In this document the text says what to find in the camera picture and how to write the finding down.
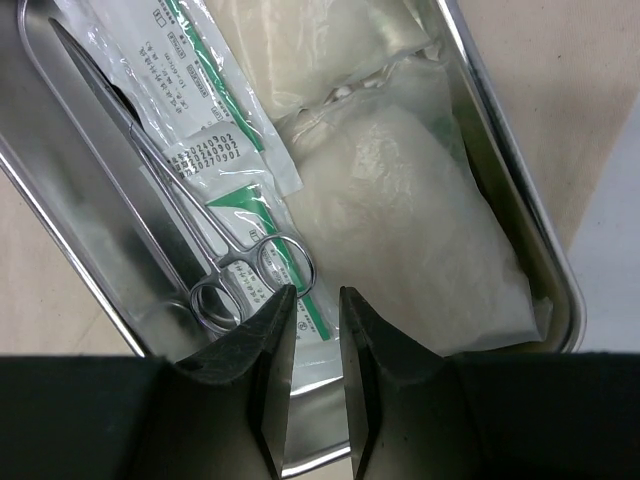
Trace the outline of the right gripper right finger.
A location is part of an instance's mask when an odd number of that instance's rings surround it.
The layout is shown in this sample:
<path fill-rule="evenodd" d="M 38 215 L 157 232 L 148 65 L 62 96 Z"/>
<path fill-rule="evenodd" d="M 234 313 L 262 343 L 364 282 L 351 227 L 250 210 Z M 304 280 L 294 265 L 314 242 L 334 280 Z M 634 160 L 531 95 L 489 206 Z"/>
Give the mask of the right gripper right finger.
<path fill-rule="evenodd" d="M 635 479 L 639 358 L 472 353 L 443 358 L 340 292 L 357 479 Z"/>

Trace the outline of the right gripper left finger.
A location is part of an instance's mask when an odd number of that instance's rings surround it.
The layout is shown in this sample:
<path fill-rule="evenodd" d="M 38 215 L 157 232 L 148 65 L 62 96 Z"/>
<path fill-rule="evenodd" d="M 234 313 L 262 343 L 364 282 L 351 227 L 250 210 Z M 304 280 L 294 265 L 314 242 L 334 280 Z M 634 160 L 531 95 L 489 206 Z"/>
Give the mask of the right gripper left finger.
<path fill-rule="evenodd" d="M 295 344 L 284 287 L 190 357 L 5 356 L 5 479 L 277 479 Z"/>

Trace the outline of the steel surgical forceps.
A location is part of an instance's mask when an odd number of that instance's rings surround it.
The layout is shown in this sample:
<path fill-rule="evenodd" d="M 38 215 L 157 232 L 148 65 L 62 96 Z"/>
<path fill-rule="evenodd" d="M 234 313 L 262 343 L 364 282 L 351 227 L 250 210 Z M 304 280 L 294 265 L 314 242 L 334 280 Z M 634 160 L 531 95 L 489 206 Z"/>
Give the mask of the steel surgical forceps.
<path fill-rule="evenodd" d="M 192 189 L 188 187 L 170 167 L 168 160 L 144 132 L 122 102 L 107 77 L 100 71 L 86 50 L 60 24 L 49 20 L 67 54 L 77 70 L 118 127 L 130 145 L 138 151 L 142 164 L 153 180 L 161 197 L 174 209 L 184 224 L 196 248 L 206 260 L 210 272 L 190 290 L 189 308 L 194 317 L 209 331 L 222 335 L 251 315 L 251 303 L 243 293 L 240 283 L 229 276 L 229 267 L 236 262 L 246 265 L 270 292 L 279 287 L 293 285 L 296 298 L 304 298 L 316 283 L 317 273 L 313 260 L 300 240 L 283 232 L 264 235 L 250 245 L 244 245 Z M 287 252 L 297 250 L 307 264 L 308 275 L 290 274 L 288 268 L 300 267 L 292 259 L 279 269 L 269 263 L 266 252 L 270 247 L 283 245 Z"/>

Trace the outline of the metal instrument tray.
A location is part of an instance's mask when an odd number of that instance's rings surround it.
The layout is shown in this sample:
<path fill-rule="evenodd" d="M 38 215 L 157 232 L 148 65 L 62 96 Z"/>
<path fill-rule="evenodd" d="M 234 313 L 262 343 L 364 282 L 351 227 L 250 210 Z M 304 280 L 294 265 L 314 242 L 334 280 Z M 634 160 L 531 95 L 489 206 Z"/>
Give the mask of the metal instrument tray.
<path fill-rule="evenodd" d="M 466 475 L 420 357 L 584 335 L 453 1 L 5 1 L 1 167 L 132 350 L 2 361 L 34 478 Z"/>

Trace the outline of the beige cloth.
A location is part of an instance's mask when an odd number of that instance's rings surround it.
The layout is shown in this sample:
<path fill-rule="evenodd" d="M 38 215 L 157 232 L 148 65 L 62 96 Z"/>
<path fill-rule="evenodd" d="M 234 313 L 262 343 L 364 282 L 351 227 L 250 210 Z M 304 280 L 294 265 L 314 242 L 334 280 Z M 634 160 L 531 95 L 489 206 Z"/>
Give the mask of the beige cloth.
<path fill-rule="evenodd" d="M 639 346 L 639 5 L 635 1 L 464 1 L 535 184 L 568 250 L 588 320 L 583 348 Z M 127 345 L 41 222 L 69 233 L 120 200 L 32 64 L 54 63 L 46 1 L 1 5 L 1 350 L 123 353 Z"/>

